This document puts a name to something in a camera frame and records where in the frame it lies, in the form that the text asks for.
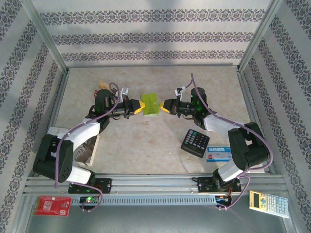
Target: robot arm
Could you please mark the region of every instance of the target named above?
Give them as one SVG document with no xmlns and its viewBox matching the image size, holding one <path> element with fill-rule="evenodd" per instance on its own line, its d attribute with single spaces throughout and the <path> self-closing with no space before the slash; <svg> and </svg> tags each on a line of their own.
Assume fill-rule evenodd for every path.
<svg viewBox="0 0 311 233">
<path fill-rule="evenodd" d="M 206 102 L 207 97 L 204 89 L 198 88 L 198 90 L 202 99 Z M 171 115 L 177 115 L 178 117 L 182 114 L 185 116 L 192 115 L 194 123 L 197 126 L 208 131 L 216 132 L 229 139 L 232 159 L 213 173 L 213 182 L 218 187 L 218 190 L 226 189 L 239 174 L 270 158 L 270 154 L 264 143 L 253 134 L 239 126 L 218 119 L 216 117 L 219 116 L 218 114 L 216 116 L 211 115 L 198 98 L 195 89 L 191 90 L 191 102 L 181 102 L 179 95 L 177 95 L 176 99 L 169 99 L 162 102 L 160 107 L 163 111 Z M 259 126 L 256 123 L 250 122 L 244 124 L 244 126 L 262 136 Z"/>
<path fill-rule="evenodd" d="M 66 140 L 61 144 L 58 164 L 60 183 L 68 181 L 93 185 L 95 182 L 95 173 L 81 167 L 73 166 L 73 152 L 82 143 L 100 134 L 108 126 L 110 118 L 124 116 L 124 118 L 128 119 L 145 107 L 143 102 L 139 100 L 129 100 L 127 96 L 123 96 L 123 101 L 118 103 L 111 113 L 99 120 L 86 124 L 86 122 L 108 112 L 113 105 L 114 100 L 109 90 L 98 91 L 95 98 L 95 105 L 91 107 L 88 115 L 81 122 L 85 123 L 85 125 L 69 134 Z M 66 133 L 67 132 L 57 133 L 56 135 L 48 133 L 44 135 L 35 158 L 33 166 L 34 172 L 55 180 L 56 149 L 59 141 Z"/>
</svg>

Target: calculator display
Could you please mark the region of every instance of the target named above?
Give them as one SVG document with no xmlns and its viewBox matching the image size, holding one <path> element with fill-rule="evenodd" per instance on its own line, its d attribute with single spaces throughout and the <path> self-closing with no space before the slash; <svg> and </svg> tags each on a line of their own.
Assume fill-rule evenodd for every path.
<svg viewBox="0 0 311 233">
<path fill-rule="evenodd" d="M 259 194 L 254 193 L 254 207 L 259 208 Z"/>
</svg>

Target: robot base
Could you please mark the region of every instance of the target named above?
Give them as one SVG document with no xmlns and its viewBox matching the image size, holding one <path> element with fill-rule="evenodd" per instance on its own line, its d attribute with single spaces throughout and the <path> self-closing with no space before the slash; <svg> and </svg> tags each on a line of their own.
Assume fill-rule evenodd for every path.
<svg viewBox="0 0 311 233">
<path fill-rule="evenodd" d="M 192 180 L 197 182 L 199 193 L 229 192 L 229 187 L 232 192 L 242 191 L 240 180 L 237 178 L 225 183 L 216 181 L 215 177 L 198 177 Z"/>
<path fill-rule="evenodd" d="M 107 178 L 96 178 L 95 184 L 93 184 L 93 187 L 96 187 L 102 191 L 102 193 L 107 194 L 111 191 L 111 182 L 112 179 Z M 70 184 L 68 193 L 70 194 L 99 194 L 98 191 L 92 189 L 92 188 L 86 188 L 80 185 L 76 184 Z"/>
</svg>

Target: green package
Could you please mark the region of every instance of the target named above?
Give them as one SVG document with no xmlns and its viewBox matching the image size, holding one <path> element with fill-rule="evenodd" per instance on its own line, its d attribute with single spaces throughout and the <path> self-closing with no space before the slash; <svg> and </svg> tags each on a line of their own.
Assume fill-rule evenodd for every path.
<svg viewBox="0 0 311 233">
<path fill-rule="evenodd" d="M 146 94 L 140 96 L 141 101 L 146 104 L 142 113 L 144 116 L 157 116 L 160 113 L 160 106 L 157 100 L 156 93 Z"/>
</svg>

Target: striped wall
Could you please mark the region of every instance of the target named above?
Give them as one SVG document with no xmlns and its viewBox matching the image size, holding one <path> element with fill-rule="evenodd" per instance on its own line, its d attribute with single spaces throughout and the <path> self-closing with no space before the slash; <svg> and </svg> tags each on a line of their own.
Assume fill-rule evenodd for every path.
<svg viewBox="0 0 311 233">
<path fill-rule="evenodd" d="M 311 1 L 285 0 L 243 71 L 294 211 L 311 232 Z"/>
<path fill-rule="evenodd" d="M 18 0 L 0 1 L 0 232 L 10 232 L 62 77 Z"/>
<path fill-rule="evenodd" d="M 68 67 L 235 64 L 270 0 L 34 0 Z"/>
</svg>

